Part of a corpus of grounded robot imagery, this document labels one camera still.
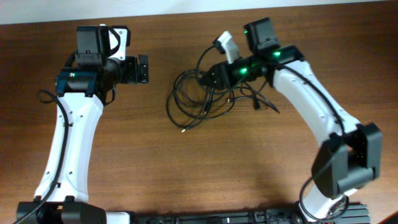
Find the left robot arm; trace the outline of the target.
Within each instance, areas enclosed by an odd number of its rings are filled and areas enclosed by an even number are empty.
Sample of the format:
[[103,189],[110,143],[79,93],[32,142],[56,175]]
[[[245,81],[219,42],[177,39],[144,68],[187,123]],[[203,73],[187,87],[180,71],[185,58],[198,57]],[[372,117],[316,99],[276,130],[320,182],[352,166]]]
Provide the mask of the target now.
[[57,106],[52,146],[31,202],[20,202],[18,223],[133,223],[132,211],[107,211],[88,202],[88,169],[103,110],[118,84],[146,84],[149,59],[126,53],[127,26],[79,26],[77,47],[55,80],[49,103]]

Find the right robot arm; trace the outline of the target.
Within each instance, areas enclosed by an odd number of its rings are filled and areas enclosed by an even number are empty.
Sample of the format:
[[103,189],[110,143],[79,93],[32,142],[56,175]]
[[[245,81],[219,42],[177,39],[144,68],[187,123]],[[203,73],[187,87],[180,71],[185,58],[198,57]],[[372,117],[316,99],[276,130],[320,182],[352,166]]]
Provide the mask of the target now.
[[379,177],[381,131],[375,124],[361,124],[333,99],[299,49],[280,45],[269,18],[246,24],[244,34],[251,56],[240,56],[232,35],[222,33],[213,47],[226,60],[212,66],[200,85],[224,94],[264,77],[291,102],[319,146],[298,202],[267,210],[266,223],[369,223],[367,206],[349,197]]

